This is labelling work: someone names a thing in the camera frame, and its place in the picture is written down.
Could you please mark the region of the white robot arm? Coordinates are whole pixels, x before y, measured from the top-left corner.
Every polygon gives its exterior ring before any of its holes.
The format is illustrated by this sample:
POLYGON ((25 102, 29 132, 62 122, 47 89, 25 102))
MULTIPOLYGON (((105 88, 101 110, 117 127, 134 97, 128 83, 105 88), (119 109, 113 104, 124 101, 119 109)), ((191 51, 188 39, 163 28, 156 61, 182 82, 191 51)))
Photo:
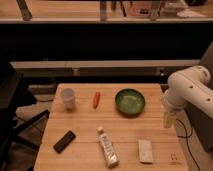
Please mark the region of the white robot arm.
POLYGON ((201 65, 179 70, 169 76, 168 89, 161 98, 165 109, 165 128, 172 127, 176 114, 182 111, 188 102, 213 119, 213 90, 207 87, 210 79, 209 70, 201 65))

